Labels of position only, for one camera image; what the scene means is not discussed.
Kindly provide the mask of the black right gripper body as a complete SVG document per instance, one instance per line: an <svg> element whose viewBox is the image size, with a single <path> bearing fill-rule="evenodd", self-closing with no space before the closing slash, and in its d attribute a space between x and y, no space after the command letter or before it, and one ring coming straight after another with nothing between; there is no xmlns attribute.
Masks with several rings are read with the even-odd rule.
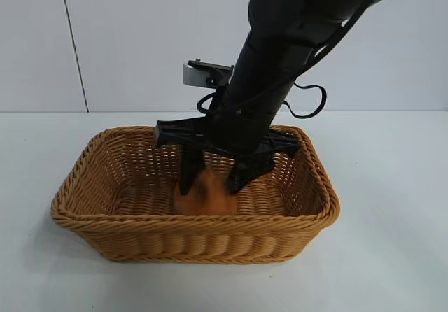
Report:
<svg viewBox="0 0 448 312"><path fill-rule="evenodd" d="M285 153L293 158L299 150L296 137L270 129L267 120L242 116L159 120L157 146L176 144L234 160L255 161Z"/></svg>

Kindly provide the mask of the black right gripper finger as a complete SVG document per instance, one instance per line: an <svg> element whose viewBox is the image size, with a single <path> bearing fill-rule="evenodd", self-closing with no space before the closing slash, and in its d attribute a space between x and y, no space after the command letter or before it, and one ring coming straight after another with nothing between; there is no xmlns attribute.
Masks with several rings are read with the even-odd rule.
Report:
<svg viewBox="0 0 448 312"><path fill-rule="evenodd" d="M227 177L229 193L238 193L250 182L269 173L273 168L274 159L271 154L238 157Z"/></svg>
<svg viewBox="0 0 448 312"><path fill-rule="evenodd" d="M191 146L181 147L181 162L179 174L179 191L187 195L195 184L197 177L205 169L206 164L203 152Z"/></svg>

